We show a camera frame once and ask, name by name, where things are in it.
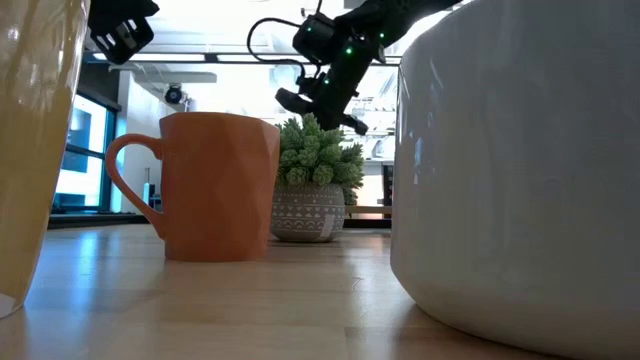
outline wall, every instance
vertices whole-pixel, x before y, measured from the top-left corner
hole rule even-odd
[[[160,137],[158,121],[175,112],[136,83],[130,71],[120,73],[118,103],[122,106],[122,111],[116,120],[116,136],[135,133]],[[147,167],[150,168],[151,183],[156,184],[156,191],[160,191],[161,162],[153,156],[151,150],[140,145],[129,145],[120,151],[117,163],[122,178],[138,196],[142,197]],[[115,186],[111,193],[111,210],[141,214]]]

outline security camera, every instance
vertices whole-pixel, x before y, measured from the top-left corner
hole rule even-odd
[[[169,90],[164,94],[164,99],[169,104],[180,104],[186,99],[186,94],[182,91],[182,84],[170,84]]]

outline black robotic arm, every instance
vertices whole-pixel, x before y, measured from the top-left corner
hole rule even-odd
[[[368,128],[344,110],[375,59],[402,38],[416,21],[461,0],[367,0],[335,19],[317,12],[300,26],[293,47],[314,64],[330,64],[327,73],[297,80],[298,93],[279,89],[278,102],[297,114],[314,113],[323,129],[346,125],[364,135]]]

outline yellow container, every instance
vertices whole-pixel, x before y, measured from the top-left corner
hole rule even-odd
[[[88,15],[88,0],[0,0],[0,318],[38,261]]]

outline ceiling light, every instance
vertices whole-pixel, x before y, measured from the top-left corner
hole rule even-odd
[[[97,60],[107,60],[102,53],[95,53],[93,57]],[[153,62],[204,62],[204,54],[148,54],[138,53],[129,59],[129,61],[153,61]]]
[[[304,56],[300,56],[300,55],[289,55],[289,54],[264,55],[264,54],[258,54],[258,56],[260,56],[261,59],[265,59],[265,60],[292,59],[292,60],[299,61],[301,63],[308,63],[309,62],[309,60],[305,59]],[[232,55],[219,54],[218,55],[218,61],[220,61],[220,62],[258,62],[258,60],[256,58],[254,58],[251,54],[246,54],[246,55],[242,55],[242,54],[232,54]]]

